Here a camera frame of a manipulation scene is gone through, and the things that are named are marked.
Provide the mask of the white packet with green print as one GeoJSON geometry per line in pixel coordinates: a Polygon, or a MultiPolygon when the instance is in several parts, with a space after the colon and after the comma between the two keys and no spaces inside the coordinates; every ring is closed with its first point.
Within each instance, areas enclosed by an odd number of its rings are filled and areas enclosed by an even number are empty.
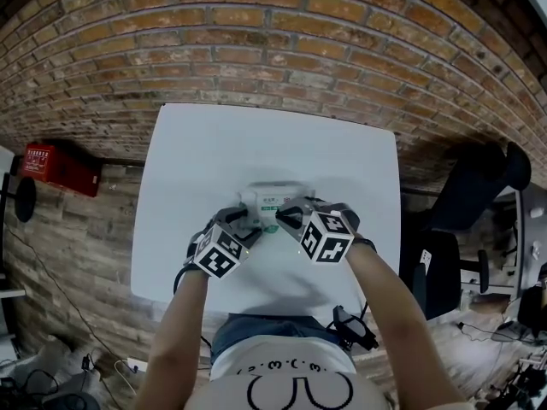
{"type": "Polygon", "coordinates": [[[243,229],[261,228],[264,233],[274,234],[279,229],[275,214],[280,207],[293,198],[312,196],[315,189],[297,181],[255,182],[238,193],[240,206],[246,207],[248,215],[241,220],[243,229]]]}

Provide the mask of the person's white printed shirt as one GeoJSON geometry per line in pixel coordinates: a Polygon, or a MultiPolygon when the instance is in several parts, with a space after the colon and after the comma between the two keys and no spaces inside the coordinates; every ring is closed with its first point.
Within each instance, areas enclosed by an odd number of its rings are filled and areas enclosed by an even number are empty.
{"type": "Polygon", "coordinates": [[[391,410],[337,345],[316,337],[257,336],[219,355],[185,410],[391,410]]]}

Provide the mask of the red metal box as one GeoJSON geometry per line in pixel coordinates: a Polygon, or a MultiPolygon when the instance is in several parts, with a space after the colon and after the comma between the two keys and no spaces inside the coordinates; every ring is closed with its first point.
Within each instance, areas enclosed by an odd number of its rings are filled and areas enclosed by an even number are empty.
{"type": "Polygon", "coordinates": [[[71,143],[30,143],[23,155],[21,173],[59,189],[95,197],[102,165],[100,159],[71,143]]]}

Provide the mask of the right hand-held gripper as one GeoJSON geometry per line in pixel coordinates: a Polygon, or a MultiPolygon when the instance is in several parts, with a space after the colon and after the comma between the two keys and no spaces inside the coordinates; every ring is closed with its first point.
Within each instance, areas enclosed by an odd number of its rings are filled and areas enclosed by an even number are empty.
{"type": "Polygon", "coordinates": [[[336,265],[347,254],[360,224],[346,203],[295,197],[284,203],[275,219],[316,265],[336,265]]]}

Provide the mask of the person's left forearm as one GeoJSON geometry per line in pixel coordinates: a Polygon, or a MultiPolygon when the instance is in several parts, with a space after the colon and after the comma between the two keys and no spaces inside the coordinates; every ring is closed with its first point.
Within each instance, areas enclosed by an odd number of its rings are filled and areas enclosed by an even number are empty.
{"type": "Polygon", "coordinates": [[[184,410],[195,386],[208,276],[189,271],[163,315],[134,410],[184,410]]]}

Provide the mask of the white table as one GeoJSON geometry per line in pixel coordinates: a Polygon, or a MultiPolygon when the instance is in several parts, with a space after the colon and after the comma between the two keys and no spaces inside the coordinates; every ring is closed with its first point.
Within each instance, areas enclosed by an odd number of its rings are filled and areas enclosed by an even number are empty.
{"type": "MultiPolygon", "coordinates": [[[[252,184],[307,185],[348,204],[359,232],[399,267],[401,200],[395,137],[342,120],[280,110],[169,103],[158,115],[138,194],[131,291],[169,302],[191,236],[252,184]]],[[[346,263],[315,265],[286,232],[263,235],[248,259],[209,281],[209,313],[353,314],[364,296],[346,263]]]]}

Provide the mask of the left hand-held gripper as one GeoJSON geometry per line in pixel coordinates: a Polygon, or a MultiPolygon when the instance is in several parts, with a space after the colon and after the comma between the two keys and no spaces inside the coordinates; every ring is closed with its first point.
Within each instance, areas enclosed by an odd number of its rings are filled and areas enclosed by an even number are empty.
{"type": "Polygon", "coordinates": [[[186,268],[223,279],[243,264],[262,235],[260,226],[240,225],[247,215],[246,206],[219,210],[192,236],[186,252],[186,268]]]}

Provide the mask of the person's blue jeans legs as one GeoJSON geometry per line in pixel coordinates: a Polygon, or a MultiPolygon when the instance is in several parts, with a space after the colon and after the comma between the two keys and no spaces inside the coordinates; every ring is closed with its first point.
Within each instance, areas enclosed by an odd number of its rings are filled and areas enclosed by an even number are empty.
{"type": "Polygon", "coordinates": [[[230,313],[212,340],[210,364],[236,343],[257,336],[314,337],[346,350],[344,341],[313,316],[267,316],[230,313]]]}

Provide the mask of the black floor fan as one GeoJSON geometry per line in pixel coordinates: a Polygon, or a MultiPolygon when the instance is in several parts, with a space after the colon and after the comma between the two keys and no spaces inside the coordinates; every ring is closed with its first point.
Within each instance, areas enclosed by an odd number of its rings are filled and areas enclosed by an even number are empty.
{"type": "Polygon", "coordinates": [[[15,203],[15,216],[20,222],[27,223],[34,213],[37,191],[32,178],[22,178],[15,193],[9,191],[9,182],[17,174],[19,159],[12,151],[0,146],[0,222],[4,221],[9,198],[15,203]]]}

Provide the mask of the dark desk with white frame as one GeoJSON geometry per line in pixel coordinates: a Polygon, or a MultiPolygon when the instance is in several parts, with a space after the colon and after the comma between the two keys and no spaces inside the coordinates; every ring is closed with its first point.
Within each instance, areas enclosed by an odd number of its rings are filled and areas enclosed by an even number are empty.
{"type": "Polygon", "coordinates": [[[486,251],[487,295],[521,296],[547,264],[547,190],[533,183],[523,191],[505,188],[459,239],[466,258],[486,251]]]}

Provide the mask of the black waist device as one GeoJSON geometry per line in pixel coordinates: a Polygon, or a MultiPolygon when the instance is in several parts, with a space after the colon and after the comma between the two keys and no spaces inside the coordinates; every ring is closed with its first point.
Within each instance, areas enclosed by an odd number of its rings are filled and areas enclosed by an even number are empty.
{"type": "Polygon", "coordinates": [[[367,351],[377,349],[379,343],[374,333],[364,322],[364,312],[355,316],[336,306],[332,310],[332,322],[327,329],[338,337],[344,350],[350,352],[355,344],[367,351]]]}

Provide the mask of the person's right forearm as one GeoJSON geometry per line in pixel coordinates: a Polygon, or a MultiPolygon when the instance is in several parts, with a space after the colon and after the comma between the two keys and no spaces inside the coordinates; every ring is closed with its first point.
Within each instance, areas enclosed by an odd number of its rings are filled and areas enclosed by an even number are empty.
{"type": "Polygon", "coordinates": [[[367,244],[346,254],[385,345],[403,410],[463,402],[452,383],[420,306],[404,282],[367,244]]]}

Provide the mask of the black office chair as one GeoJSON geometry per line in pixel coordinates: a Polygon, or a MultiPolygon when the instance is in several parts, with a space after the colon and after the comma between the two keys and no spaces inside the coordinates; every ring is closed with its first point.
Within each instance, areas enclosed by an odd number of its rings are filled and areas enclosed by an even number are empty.
{"type": "Polygon", "coordinates": [[[516,143],[506,150],[497,143],[471,143],[458,151],[433,206],[403,215],[399,276],[426,319],[458,308],[462,270],[478,275],[481,294],[489,289],[486,251],[479,250],[475,261],[463,260],[456,233],[471,228],[506,187],[524,190],[531,174],[531,162],[516,143]]]}

